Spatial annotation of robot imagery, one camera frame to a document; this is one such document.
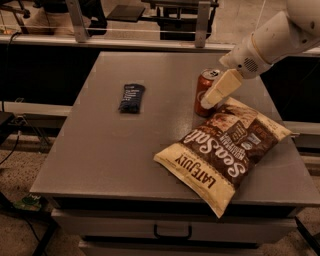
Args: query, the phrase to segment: gray table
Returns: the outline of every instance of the gray table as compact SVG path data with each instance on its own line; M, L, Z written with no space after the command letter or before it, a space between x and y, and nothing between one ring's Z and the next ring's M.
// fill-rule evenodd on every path
M99 210L99 206L105 209L112 200L123 202L121 207L127 206L126 212L132 207L130 202L152 202L153 206L168 203L170 209L180 207L179 203L206 205L154 162L153 156L203 121L193 112L197 78L205 68L223 69L218 62L220 56L221 53L101 53L31 192L48 198L63 214L75 205L76 210L68 212L68 216L90 215L82 210ZM140 114L118 111L127 83L146 87ZM281 122L259 77L246 80L232 96ZM90 208L96 199L102 201ZM319 192L291 138L272 149L245 178L232 206L246 206L249 211L261 206L267 215L278 207L289 207L282 215L275 214L281 218L294 216L301 207L320 206ZM241 216L255 216L247 213L248 210ZM78 225L68 227L70 222L61 223L71 231ZM92 227L87 226L86 230L95 235L94 230L100 226Z

